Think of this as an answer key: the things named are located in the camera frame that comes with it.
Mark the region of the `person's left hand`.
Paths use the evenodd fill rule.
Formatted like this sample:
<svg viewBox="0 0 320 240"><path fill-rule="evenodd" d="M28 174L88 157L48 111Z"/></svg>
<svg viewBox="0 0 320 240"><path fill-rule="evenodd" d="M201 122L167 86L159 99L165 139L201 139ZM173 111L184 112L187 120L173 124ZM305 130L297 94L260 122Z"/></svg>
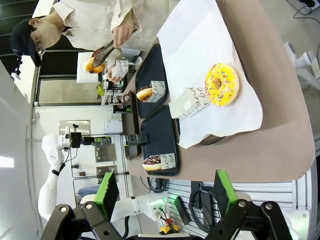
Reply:
<svg viewBox="0 0 320 240"><path fill-rule="evenodd" d="M132 36L134 30L135 26L132 20L123 21L119 26L115 27L112 30L114 47L122 46Z"/></svg>

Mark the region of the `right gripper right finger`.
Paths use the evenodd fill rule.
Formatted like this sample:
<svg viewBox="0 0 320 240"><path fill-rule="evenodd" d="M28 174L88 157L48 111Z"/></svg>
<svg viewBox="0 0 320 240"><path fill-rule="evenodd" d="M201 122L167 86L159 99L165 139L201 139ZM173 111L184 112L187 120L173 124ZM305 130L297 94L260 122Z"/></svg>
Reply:
<svg viewBox="0 0 320 240"><path fill-rule="evenodd" d="M205 237L207 240L234 240L240 232L250 233L255 240L293 238L280 206L274 201L258 206L239 198L225 170L216 170L213 193L221 218Z"/></svg>

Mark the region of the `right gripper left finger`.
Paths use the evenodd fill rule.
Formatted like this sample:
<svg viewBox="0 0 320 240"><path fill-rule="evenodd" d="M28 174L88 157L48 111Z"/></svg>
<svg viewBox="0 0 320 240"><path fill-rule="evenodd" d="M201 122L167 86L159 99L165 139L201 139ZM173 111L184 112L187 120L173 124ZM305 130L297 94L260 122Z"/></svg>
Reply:
<svg viewBox="0 0 320 240"><path fill-rule="evenodd" d="M119 189L115 173L106 173L94 200L71 208L57 205L42 233L42 240L79 240L83 233L93 233L97 240L124 240L129 233L129 224L121 235L111 223Z"/></svg>

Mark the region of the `person's right hand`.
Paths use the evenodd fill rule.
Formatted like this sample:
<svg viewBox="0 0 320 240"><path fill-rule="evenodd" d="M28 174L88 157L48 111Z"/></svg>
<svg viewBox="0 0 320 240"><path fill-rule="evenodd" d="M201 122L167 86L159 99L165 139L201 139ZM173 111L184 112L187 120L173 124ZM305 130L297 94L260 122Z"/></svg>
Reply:
<svg viewBox="0 0 320 240"><path fill-rule="evenodd" d="M108 68L108 70L107 70L107 80L108 80L109 82L112 82L112 83L116 83L116 82L119 82L119 81L122 81L122 80L123 80L122 77L112 77L112 70L113 70L114 67L115 67L115 66L112 65L112 66L110 66L110 67Z"/></svg>

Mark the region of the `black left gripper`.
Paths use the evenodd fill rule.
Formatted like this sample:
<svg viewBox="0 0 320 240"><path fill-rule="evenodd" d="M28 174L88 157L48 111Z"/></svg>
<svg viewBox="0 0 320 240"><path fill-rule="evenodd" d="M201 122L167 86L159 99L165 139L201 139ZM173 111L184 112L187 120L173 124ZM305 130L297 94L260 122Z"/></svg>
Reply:
<svg viewBox="0 0 320 240"><path fill-rule="evenodd" d="M111 137L110 136L99 136L99 137L91 137L91 136L83 136L81 138L80 144L84 146L108 146L111 145Z"/></svg>

